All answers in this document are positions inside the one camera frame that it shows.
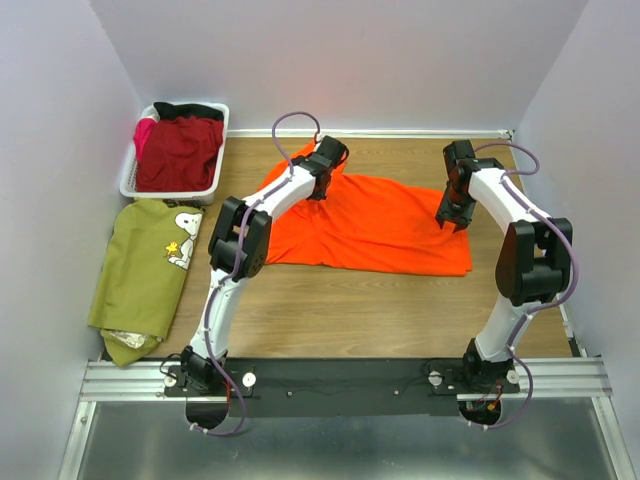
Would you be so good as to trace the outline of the orange t shirt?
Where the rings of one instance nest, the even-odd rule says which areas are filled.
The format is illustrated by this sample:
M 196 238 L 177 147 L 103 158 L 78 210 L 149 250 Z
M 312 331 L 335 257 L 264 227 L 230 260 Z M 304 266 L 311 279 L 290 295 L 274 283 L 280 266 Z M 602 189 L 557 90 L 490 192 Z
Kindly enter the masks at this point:
M 467 233 L 435 219 L 443 193 L 391 179 L 332 174 L 324 200 L 302 200 L 272 226 L 266 263 L 427 276 L 472 270 Z

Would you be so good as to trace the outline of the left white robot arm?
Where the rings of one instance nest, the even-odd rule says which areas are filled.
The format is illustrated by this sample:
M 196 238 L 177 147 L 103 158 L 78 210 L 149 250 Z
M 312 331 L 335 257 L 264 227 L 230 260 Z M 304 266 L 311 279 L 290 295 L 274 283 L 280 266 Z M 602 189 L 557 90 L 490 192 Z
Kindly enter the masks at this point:
M 349 150 L 326 136 L 285 162 L 284 171 L 256 193 L 227 198 L 210 242 L 210 283 L 200 322 L 180 354 L 181 373 L 200 391 L 231 378 L 223 369 L 231 323 L 248 280 L 266 263 L 272 226 L 303 200 L 324 200 L 331 177 Z

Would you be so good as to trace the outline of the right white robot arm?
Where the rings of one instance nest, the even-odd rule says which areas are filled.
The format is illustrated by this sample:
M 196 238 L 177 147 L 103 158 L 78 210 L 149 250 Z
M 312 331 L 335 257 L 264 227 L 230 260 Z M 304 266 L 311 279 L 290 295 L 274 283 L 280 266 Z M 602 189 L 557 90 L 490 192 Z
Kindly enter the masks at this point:
M 476 205 L 489 212 L 504 234 L 495 267 L 499 292 L 484 329 L 470 341 L 453 374 L 468 392 L 515 384 L 514 354 L 535 315 L 573 292 L 577 275 L 571 252 L 573 227 L 540 210 L 495 158 L 479 158 L 468 140 L 443 150 L 446 189 L 435 219 L 466 229 Z

